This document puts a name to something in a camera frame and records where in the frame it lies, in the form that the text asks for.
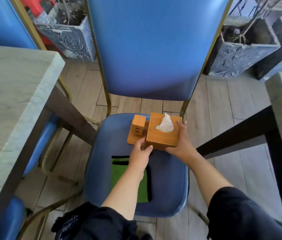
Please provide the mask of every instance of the tissue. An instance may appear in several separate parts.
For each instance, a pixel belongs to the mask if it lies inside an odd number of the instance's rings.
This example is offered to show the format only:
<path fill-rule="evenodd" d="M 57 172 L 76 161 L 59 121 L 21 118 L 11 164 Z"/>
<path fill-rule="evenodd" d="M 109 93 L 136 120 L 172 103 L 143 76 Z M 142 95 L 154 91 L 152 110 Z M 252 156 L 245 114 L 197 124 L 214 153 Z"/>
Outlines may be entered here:
<path fill-rule="evenodd" d="M 159 124 L 155 129 L 162 131 L 162 132 L 171 132 L 174 130 L 174 126 L 171 121 L 171 117 L 167 114 L 164 113 L 164 118 L 162 120 L 162 123 Z"/>

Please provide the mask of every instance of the small wooden block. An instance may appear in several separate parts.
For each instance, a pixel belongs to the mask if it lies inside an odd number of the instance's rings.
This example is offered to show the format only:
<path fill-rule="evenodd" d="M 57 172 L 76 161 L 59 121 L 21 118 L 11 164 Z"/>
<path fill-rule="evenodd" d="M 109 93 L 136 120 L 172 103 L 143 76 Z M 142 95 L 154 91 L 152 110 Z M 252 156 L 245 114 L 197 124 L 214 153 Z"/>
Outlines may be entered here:
<path fill-rule="evenodd" d="M 164 115 L 161 113 L 151 113 L 149 129 L 146 137 L 146 146 L 153 145 L 153 149 L 165 151 L 165 148 L 167 147 L 176 147 L 178 145 L 180 139 L 180 129 L 176 124 L 176 121 L 182 122 L 182 118 L 173 115 L 170 117 L 174 130 L 171 132 L 162 132 L 155 128 L 161 124 Z"/>
<path fill-rule="evenodd" d="M 127 136 L 127 143 L 134 145 L 139 139 L 146 137 L 148 133 L 148 127 L 149 127 L 149 121 L 146 121 L 142 135 L 137 135 L 134 133 L 133 125 L 131 124 L 129 135 Z"/>
<path fill-rule="evenodd" d="M 136 135 L 142 135 L 144 126 L 145 126 L 146 117 L 141 115 L 134 115 L 134 119 L 132 121 L 132 128 Z"/>

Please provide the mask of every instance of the black sleeve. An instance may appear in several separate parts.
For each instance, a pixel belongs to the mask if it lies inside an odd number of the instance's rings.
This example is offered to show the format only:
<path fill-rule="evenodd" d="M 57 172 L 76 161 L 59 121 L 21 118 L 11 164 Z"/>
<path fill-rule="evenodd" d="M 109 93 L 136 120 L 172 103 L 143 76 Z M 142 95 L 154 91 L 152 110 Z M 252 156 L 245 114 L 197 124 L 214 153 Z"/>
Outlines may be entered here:
<path fill-rule="evenodd" d="M 282 227 L 234 187 L 221 188 L 213 195 L 207 217 L 212 240 L 282 239 Z"/>
<path fill-rule="evenodd" d="M 126 220 L 109 207 L 100 207 L 83 222 L 74 240 L 134 239 L 136 221 Z"/>

